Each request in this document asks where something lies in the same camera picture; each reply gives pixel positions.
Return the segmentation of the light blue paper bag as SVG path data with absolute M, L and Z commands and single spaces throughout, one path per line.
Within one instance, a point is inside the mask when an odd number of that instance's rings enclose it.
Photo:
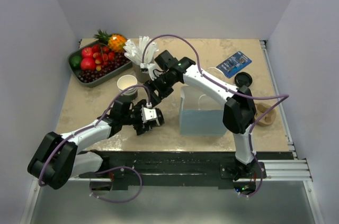
M 184 136 L 223 136 L 224 105 L 229 92 L 220 87 L 224 82 L 190 66 L 183 75 L 180 105 L 180 134 Z

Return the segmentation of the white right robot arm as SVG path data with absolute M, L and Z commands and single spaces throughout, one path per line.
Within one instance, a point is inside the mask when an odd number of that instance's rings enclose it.
M 154 63 L 142 62 L 140 69 L 149 74 L 146 86 L 151 91 L 153 105 L 168 97 L 177 82 L 202 91 L 220 104 L 224 108 L 222 123 L 234 137 L 236 172 L 243 178 L 254 173 L 256 153 L 251 141 L 251 126 L 255 122 L 256 108 L 248 87 L 229 85 L 199 68 L 192 59 L 177 60 L 167 50 L 160 53 Z

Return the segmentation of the white paper coffee cup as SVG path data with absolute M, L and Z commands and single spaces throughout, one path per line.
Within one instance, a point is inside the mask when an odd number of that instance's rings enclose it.
M 164 117 L 159 108 L 154 108 L 154 119 L 152 124 L 154 127 L 160 127 L 164 124 Z

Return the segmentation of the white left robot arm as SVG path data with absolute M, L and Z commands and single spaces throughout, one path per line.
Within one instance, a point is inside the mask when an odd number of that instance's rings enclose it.
M 42 185 L 57 190 L 77 173 L 74 163 L 85 148 L 108 139 L 121 131 L 123 126 L 133 126 L 137 135 L 164 124 L 160 109 L 146 100 L 133 104 L 125 97 L 116 100 L 109 113 L 76 131 L 45 135 L 28 164 L 28 173 L 38 178 Z

